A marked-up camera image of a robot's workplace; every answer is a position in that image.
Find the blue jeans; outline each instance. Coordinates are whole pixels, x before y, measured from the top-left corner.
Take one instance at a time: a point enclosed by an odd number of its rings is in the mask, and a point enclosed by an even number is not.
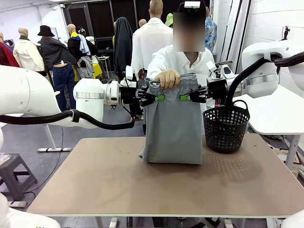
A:
[[[73,96],[75,86],[74,78],[75,74],[71,63],[68,63],[63,67],[53,67],[53,81],[55,90],[60,92],[60,94],[57,96],[57,103],[62,112],[67,110],[67,102],[64,92],[65,86],[67,86],[71,108],[76,109],[76,101]]]

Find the brown tabletop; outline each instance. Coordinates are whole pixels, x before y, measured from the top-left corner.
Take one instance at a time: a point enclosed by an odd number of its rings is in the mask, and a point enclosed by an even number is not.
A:
[[[82,139],[28,212],[49,216],[286,217],[304,189],[257,134],[205,164],[146,164],[144,137]]]

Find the gray stool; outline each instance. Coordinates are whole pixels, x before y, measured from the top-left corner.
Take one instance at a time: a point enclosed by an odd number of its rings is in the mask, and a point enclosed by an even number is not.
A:
[[[14,171],[19,165],[23,165],[27,171]],[[27,179],[20,183],[18,176],[28,176]],[[9,192],[2,192],[5,196],[11,196],[14,201],[20,201],[24,198],[23,191],[32,183],[37,183],[37,179],[28,168],[26,163],[18,153],[11,153],[10,159],[0,166],[0,185],[6,184]]]

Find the white shirt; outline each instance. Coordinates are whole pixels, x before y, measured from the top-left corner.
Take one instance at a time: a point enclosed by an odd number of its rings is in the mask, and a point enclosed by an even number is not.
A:
[[[173,29],[159,18],[151,18],[133,34],[132,63],[133,73],[138,80],[138,72],[148,69],[152,55],[159,49],[173,44]]]
[[[160,49],[153,54],[153,58],[148,67],[147,77],[154,79],[160,72],[173,69],[180,75],[186,73],[195,73],[198,78],[198,83],[202,86],[207,85],[207,77],[209,76],[209,69],[206,63],[212,61],[214,58],[212,53],[206,48],[205,52],[199,52],[197,60],[190,66],[190,61],[183,52],[173,51],[173,45]],[[200,104],[202,113],[207,109],[214,107],[214,100],[208,99],[206,104]]]
[[[20,39],[14,47],[13,55],[21,68],[44,71],[43,59],[32,41]]]

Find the blue patterned shirt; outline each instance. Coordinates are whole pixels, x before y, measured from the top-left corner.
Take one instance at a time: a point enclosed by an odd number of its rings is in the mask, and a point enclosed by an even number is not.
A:
[[[217,30],[218,26],[214,23],[211,18],[206,18],[205,22],[205,46],[211,52],[213,52],[213,48],[215,46],[215,42],[217,41]]]

